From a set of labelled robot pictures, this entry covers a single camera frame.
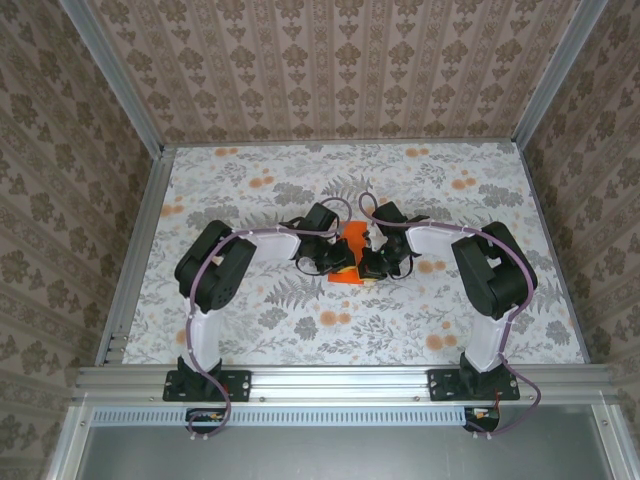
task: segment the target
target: aluminum frame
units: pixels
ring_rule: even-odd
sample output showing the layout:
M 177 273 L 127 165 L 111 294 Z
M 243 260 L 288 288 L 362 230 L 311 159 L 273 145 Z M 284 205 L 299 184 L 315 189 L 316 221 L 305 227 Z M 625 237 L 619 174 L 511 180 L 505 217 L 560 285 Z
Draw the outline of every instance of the aluminum frame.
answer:
M 127 335 L 138 303 L 144 272 L 149 261 L 153 237 L 156 233 L 162 202 L 171 178 L 175 149 L 165 149 L 162 156 L 153 162 L 147 187 L 142 197 L 138 218 L 133 228 L 122 272 L 113 296 L 107 323 L 104 327 L 96 365 L 107 361 L 122 361 Z
M 223 406 L 222 403 L 162 401 L 172 365 L 112 365 L 81 369 L 72 405 L 91 406 Z M 265 406 L 486 406 L 483 401 L 431 401 L 426 372 L 450 365 L 383 367 L 233 366 L 252 371 L 251 404 Z M 604 365 L 519 365 L 536 383 L 545 405 L 610 404 L 615 391 Z M 535 392 L 520 383 L 521 400 Z
M 143 407 L 163 411 L 173 407 L 220 407 L 220 403 L 162 401 L 168 365 L 107 365 L 80 370 L 72 406 L 65 420 L 48 480 L 76 478 L 99 406 Z M 388 367 L 250 367 L 252 398 L 248 407 L 411 407 L 483 406 L 491 402 L 432 402 L 427 370 L 436 366 Z M 520 365 L 518 371 L 542 391 L 542 405 L 591 405 L 598 434 L 616 480 L 640 478 L 640 467 L 604 365 Z M 520 385 L 529 404 L 533 390 Z

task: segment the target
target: orange block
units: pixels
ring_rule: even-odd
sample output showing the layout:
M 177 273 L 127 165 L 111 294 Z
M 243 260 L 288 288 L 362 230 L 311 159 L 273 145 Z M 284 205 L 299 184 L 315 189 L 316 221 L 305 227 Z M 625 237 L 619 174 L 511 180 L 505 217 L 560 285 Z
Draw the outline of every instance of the orange block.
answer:
M 362 249 L 366 246 L 366 242 L 362 236 L 366 231 L 367 222 L 349 222 L 342 232 L 342 237 L 340 237 L 347 239 L 349 250 L 351 250 L 356 257 L 356 265 L 360 263 L 360 260 L 362 259 Z M 329 281 L 334 283 L 364 285 L 364 282 L 360 280 L 360 277 L 358 276 L 357 267 L 340 273 L 330 273 Z

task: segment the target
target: bracket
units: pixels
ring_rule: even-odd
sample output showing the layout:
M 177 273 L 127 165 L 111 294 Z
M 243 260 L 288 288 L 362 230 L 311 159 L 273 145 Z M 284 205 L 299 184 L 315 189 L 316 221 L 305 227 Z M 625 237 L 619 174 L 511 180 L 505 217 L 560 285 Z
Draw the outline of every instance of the bracket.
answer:
M 218 380 L 232 402 L 248 402 L 251 397 L 250 370 L 222 370 L 222 361 L 209 374 Z M 167 373 L 162 392 L 165 402 L 223 402 L 220 392 L 202 375 L 191 370 L 182 357 L 178 370 Z
M 499 365 L 489 372 L 479 373 L 460 356 L 459 368 L 427 370 L 429 395 L 433 402 L 520 400 L 517 378 Z

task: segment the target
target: floral tablecloth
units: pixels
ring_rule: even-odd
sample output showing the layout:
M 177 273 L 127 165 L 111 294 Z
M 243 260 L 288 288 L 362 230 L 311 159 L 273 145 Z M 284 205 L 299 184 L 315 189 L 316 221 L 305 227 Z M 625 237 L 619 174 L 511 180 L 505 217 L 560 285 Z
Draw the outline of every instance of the floral tablecloth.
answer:
M 185 313 L 173 270 L 210 220 L 273 226 L 333 195 L 349 200 L 362 220 L 357 196 L 367 189 L 409 217 L 505 223 L 539 279 L 507 356 L 514 363 L 584 361 L 515 147 L 407 143 L 179 149 L 124 363 L 175 362 Z M 344 218 L 344 207 L 335 209 Z M 457 363 L 472 313 L 455 264 L 437 257 L 417 259 L 404 280 L 369 286 L 305 276 L 292 262 L 252 264 L 224 309 L 220 347 L 227 364 Z

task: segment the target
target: wire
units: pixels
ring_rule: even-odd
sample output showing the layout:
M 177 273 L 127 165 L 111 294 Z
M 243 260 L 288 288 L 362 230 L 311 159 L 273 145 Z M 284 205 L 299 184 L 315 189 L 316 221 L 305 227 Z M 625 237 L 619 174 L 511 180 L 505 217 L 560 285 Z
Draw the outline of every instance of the wire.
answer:
M 300 270 L 300 273 L 304 273 L 305 275 L 309 275 L 310 277 L 322 277 L 322 276 L 326 275 L 327 273 L 331 272 L 331 269 L 325 270 L 324 272 L 305 272 L 304 270 L 302 270 L 300 268 L 300 260 L 302 260 L 302 259 L 299 258 L 299 259 L 296 260 L 296 268 L 298 270 Z
M 351 205 L 349 204 L 349 202 L 347 202 L 346 200 L 344 200 L 343 198 L 340 197 L 329 197 L 324 199 L 322 202 L 320 202 L 320 204 L 324 204 L 326 202 L 332 201 L 332 200 L 339 200 L 342 203 L 344 203 L 347 206 L 347 210 L 348 210 L 348 216 L 347 216 L 347 220 L 345 223 L 348 223 L 351 221 L 351 217 L 353 215 L 353 210 L 351 208 Z M 198 269 L 198 273 L 196 273 L 196 276 L 193 279 L 193 283 L 191 284 L 191 290 L 189 292 L 189 314 L 187 315 L 187 324 L 185 325 L 185 330 L 186 330 L 186 343 L 187 343 L 187 353 L 189 355 L 189 359 L 191 360 L 191 363 L 193 364 L 193 367 L 196 369 L 196 371 L 202 375 L 204 378 L 206 378 L 209 382 L 211 382 L 213 384 L 214 387 L 216 387 L 216 389 L 220 392 L 220 394 L 222 395 L 222 398 L 224 399 L 224 403 L 225 403 L 225 413 L 224 413 L 224 417 L 222 418 L 222 421 L 220 422 L 220 424 L 218 425 L 218 428 L 216 428 L 213 432 L 211 432 L 210 434 L 207 434 L 207 438 L 209 436 L 213 436 L 213 435 L 217 435 L 220 431 L 222 431 L 223 427 L 229 422 L 229 418 L 231 417 L 231 399 L 229 398 L 229 394 L 227 393 L 227 391 L 224 389 L 224 387 L 220 384 L 220 382 L 218 382 L 218 380 L 216 380 L 212 375 L 209 374 L 209 372 L 207 372 L 204 368 L 202 368 L 202 366 L 200 365 L 200 363 L 198 362 L 198 359 L 195 357 L 195 355 L 193 354 L 193 338 L 191 336 L 191 324 L 193 323 L 193 319 L 195 318 L 196 315 L 196 310 L 197 310 L 197 306 L 196 306 L 196 291 L 198 290 L 198 285 L 200 284 L 200 280 L 202 279 L 202 276 L 204 275 L 205 270 L 207 269 L 207 267 L 211 264 L 211 261 L 213 260 L 214 257 L 216 257 L 218 255 L 218 253 L 220 253 L 220 251 L 222 251 L 222 249 L 232 240 L 235 240 L 236 238 L 240 237 L 240 236 L 246 236 L 246 235 L 260 235 L 260 234 L 264 234 L 264 233 L 278 233 L 281 231 L 285 231 L 286 233 L 295 233 L 295 234 L 299 234 L 299 235 L 317 235 L 317 236 L 333 236 L 335 234 L 338 234 L 338 229 L 334 229 L 334 230 L 327 230 L 327 231 L 316 231 L 316 230 L 297 230 L 297 229 L 292 229 L 292 228 L 287 228 L 287 227 L 282 227 L 282 226 L 278 226 L 278 227 L 269 227 L 269 228 L 257 228 L 254 230 L 236 230 L 233 233 L 231 233 L 229 236 L 225 237 L 224 239 L 222 239 L 222 241 L 220 243 L 218 243 L 213 250 L 211 250 L 211 253 L 209 253 L 209 255 L 207 256 L 207 258 L 204 260 L 204 262 L 202 262 L 202 265 L 200 266 L 200 268 Z M 188 430 L 189 433 L 191 434 L 192 438 L 195 438 L 196 436 L 198 436 L 199 434 L 197 434 L 196 432 L 193 431 L 193 418 L 191 418 L 191 420 L 189 421 L 188 424 Z
M 502 364 L 511 374 L 513 374 L 515 377 L 519 378 L 520 380 L 522 380 L 523 382 L 525 382 L 527 385 L 529 385 L 531 388 L 535 390 L 536 398 L 533 401 L 533 403 L 529 406 L 529 408 L 520 416 L 520 418 L 518 418 L 515 422 L 511 423 L 510 425 L 499 428 L 498 430 L 495 430 L 494 432 L 491 432 L 491 433 L 486 432 L 482 428 L 478 428 L 478 429 L 482 434 L 489 437 L 489 436 L 506 433 L 509 430 L 520 425 L 523 421 L 525 421 L 529 417 L 529 415 L 533 413 L 533 411 L 536 409 L 536 407 L 540 403 L 540 400 L 542 399 L 542 392 L 540 391 L 540 388 L 531 380 L 529 380 L 527 377 L 517 372 L 511 365 L 509 365 L 509 362 L 507 362 L 507 359 L 504 357 L 504 349 L 507 345 L 507 339 L 509 338 L 509 332 L 511 331 L 511 325 L 513 324 L 513 320 L 520 312 L 522 312 L 525 308 L 529 306 L 529 304 L 531 303 L 531 300 L 533 299 L 533 292 L 534 292 L 533 278 L 531 278 L 531 274 L 529 273 L 529 270 L 527 269 L 522 259 L 516 254 L 516 252 L 514 252 L 504 242 L 476 228 L 471 228 L 466 226 L 460 227 L 458 225 L 450 225 L 447 223 L 433 222 L 431 220 L 429 220 L 429 222 L 409 222 L 409 223 L 394 223 L 394 222 L 387 222 L 384 220 L 378 220 L 373 215 L 367 213 L 367 211 L 364 209 L 362 201 L 365 197 L 369 197 L 373 199 L 374 205 L 377 208 L 378 203 L 375 201 L 375 197 L 370 192 L 363 192 L 360 194 L 360 196 L 358 197 L 358 207 L 360 208 L 360 211 L 364 214 L 365 217 L 367 217 L 369 220 L 373 221 L 378 225 L 386 225 L 388 227 L 436 227 L 436 228 L 454 230 L 454 231 L 463 232 L 463 233 L 473 233 L 474 235 L 478 235 L 479 237 L 489 240 L 494 245 L 497 245 L 498 247 L 500 247 L 502 250 L 504 250 L 507 253 L 507 255 L 511 257 L 511 259 L 515 262 L 515 264 L 520 268 L 520 270 L 522 271 L 522 274 L 524 275 L 525 281 L 527 282 L 527 298 L 518 308 L 513 310 L 507 317 L 504 331 L 502 333 L 502 339 L 500 340 L 500 346 L 498 348 L 498 358 L 500 358 L 500 361 L 502 362 Z M 471 422 L 468 422 L 468 423 L 473 427 L 477 427 L 477 425 L 474 425 Z
M 401 277 L 395 277 L 391 274 L 389 274 L 389 276 L 391 277 L 392 280 L 402 280 L 403 278 L 407 278 L 409 275 L 411 275 L 412 272 L 413 272 L 413 256 L 409 255 L 409 271 Z

